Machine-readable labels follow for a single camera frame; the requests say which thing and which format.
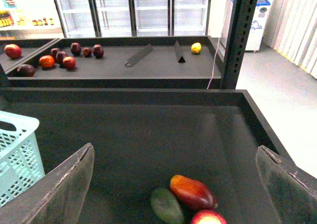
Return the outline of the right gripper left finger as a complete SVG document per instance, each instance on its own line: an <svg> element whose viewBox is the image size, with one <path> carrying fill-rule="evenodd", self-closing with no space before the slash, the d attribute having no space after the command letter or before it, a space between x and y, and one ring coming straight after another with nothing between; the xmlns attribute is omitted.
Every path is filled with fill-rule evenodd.
<svg viewBox="0 0 317 224"><path fill-rule="evenodd" d="M2 224L75 224L93 174L91 143L0 209Z"/></svg>

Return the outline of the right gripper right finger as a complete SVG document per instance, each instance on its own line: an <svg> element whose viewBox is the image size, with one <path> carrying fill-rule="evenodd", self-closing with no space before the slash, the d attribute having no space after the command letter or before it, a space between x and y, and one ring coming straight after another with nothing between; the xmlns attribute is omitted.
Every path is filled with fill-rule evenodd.
<svg viewBox="0 0 317 224"><path fill-rule="evenodd" d="M265 146L256 166L279 224L317 222L317 179Z"/></svg>

